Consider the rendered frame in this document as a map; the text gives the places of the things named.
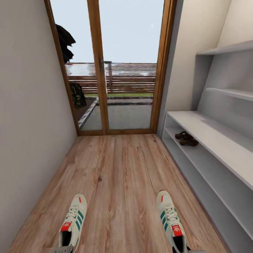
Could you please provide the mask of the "sandal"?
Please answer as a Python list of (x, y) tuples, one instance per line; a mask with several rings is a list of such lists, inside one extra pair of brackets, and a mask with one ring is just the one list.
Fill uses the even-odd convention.
[(189, 135), (187, 132), (181, 132), (179, 134), (175, 134), (176, 139), (185, 139), (186, 137), (193, 138), (191, 135)]
[(185, 139), (180, 139), (180, 145), (181, 146), (184, 146), (186, 144), (190, 145), (190, 146), (197, 146), (198, 145), (198, 141), (193, 139), (193, 138), (190, 138), (189, 137), (186, 137)]

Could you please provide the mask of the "gym shoe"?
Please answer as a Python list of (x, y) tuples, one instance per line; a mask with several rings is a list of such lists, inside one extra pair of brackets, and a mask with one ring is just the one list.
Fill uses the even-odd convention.
[(159, 191), (156, 206), (170, 246), (176, 253), (188, 253), (184, 229), (167, 191)]
[(82, 193), (78, 193), (72, 200), (67, 216), (59, 230), (59, 244), (61, 246), (73, 246), (71, 253), (75, 253), (81, 237), (82, 227), (87, 212), (87, 201)]

